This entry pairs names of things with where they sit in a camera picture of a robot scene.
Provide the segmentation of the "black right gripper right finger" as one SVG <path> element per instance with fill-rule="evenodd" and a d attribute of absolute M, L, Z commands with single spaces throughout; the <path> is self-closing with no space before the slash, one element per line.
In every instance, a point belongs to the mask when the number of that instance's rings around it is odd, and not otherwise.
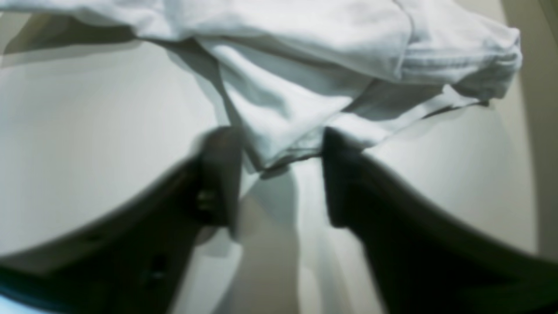
<path fill-rule="evenodd" d="M 322 161 L 330 222 L 364 246 L 389 314 L 557 312 L 557 264 L 450 217 L 330 127 Z"/>

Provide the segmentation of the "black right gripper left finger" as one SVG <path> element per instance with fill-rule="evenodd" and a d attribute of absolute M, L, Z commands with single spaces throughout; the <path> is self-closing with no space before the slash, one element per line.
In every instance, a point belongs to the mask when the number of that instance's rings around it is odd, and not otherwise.
<path fill-rule="evenodd" d="M 211 131 L 193 156 L 111 213 L 2 257 L 2 296 L 62 314 L 167 313 L 198 235 L 232 225 L 241 167 L 240 132 Z"/>

